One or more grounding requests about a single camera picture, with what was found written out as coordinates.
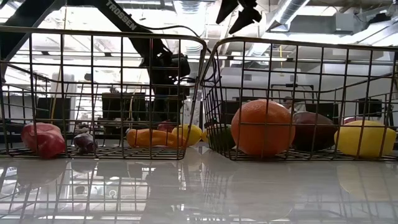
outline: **purple eggplant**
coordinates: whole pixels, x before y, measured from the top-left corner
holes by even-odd
[[[80,154],[93,153],[98,147],[97,142],[94,143],[93,136],[87,133],[75,136],[73,138],[73,143],[79,150]]]

